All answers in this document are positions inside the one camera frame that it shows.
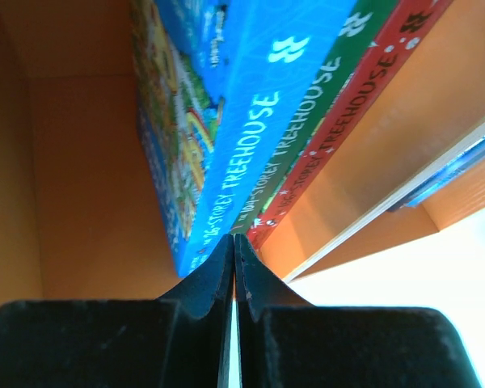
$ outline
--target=book cover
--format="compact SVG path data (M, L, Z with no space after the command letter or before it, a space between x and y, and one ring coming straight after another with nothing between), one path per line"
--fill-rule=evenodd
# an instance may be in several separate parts
M352 8L338 38L293 114L277 147L232 226L232 233L246 233L259 213L266 210L280 183L289 173L333 101L390 16L398 0L359 0Z
M148 158L180 276L230 231L355 2L133 0Z
M357 66L278 194L247 235L255 248L296 203L452 0L402 0Z

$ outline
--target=red book spine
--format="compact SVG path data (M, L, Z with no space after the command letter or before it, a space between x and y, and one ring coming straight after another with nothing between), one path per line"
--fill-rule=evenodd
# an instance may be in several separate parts
M453 0L402 0L272 203L247 232L260 248Z

